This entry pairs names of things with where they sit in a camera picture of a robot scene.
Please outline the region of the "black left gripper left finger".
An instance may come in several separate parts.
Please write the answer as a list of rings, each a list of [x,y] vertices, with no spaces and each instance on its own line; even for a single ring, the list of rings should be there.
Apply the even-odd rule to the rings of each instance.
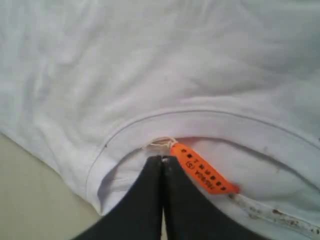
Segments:
[[[149,157],[122,200],[75,240],[159,240],[162,236],[162,158]]]

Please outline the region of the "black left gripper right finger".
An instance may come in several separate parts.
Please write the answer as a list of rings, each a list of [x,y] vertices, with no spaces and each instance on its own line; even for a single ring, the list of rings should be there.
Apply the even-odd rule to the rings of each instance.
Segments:
[[[251,240],[253,233],[212,205],[175,157],[162,159],[163,207],[169,240]]]

